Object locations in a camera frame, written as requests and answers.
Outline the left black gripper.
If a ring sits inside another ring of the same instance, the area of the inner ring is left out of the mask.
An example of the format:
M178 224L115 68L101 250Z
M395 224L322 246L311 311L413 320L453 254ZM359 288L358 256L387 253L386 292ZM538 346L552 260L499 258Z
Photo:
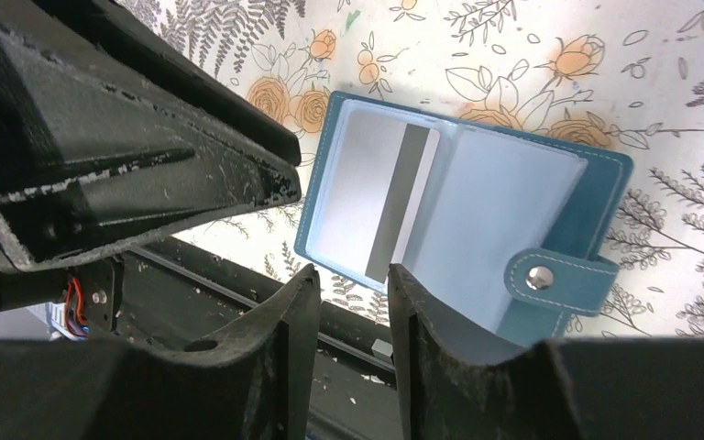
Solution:
M122 258L43 271L0 270L0 313L38 306L51 332L86 340L93 330L112 332L122 303Z

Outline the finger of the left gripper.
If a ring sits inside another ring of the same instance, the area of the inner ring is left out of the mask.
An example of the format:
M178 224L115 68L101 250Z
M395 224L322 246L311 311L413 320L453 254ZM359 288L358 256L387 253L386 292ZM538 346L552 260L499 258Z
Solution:
M48 15L162 90L205 111L292 166L299 139L185 58L115 1L37 1Z
M290 163L224 123L0 34L2 272L82 265L301 194Z

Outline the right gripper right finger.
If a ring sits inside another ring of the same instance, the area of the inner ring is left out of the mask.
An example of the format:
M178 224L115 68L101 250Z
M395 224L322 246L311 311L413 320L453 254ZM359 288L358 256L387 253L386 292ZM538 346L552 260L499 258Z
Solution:
M407 439L704 439L704 339L510 343L390 266Z

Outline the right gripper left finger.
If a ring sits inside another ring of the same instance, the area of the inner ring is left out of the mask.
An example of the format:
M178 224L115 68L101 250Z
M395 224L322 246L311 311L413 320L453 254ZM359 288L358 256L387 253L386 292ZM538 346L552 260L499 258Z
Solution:
M319 318L306 265L180 350L0 340L0 439L302 439Z

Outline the blue card holder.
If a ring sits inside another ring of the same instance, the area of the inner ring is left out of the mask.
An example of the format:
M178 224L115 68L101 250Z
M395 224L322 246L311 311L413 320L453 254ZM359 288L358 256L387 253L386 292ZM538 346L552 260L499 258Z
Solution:
M600 247L633 171L629 156L351 93L329 99L294 243L298 255L389 293L389 271L384 283L368 284L307 249L322 180L357 109L441 133L405 248L390 265L403 265L440 301L521 347L561 336L575 315L600 314L620 270Z

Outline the white card with black stripe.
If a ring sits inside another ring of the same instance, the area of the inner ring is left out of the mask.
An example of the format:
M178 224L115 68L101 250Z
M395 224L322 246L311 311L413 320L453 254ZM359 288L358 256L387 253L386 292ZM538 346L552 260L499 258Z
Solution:
M308 251L368 284L384 283L440 138L415 121L351 111L322 180Z

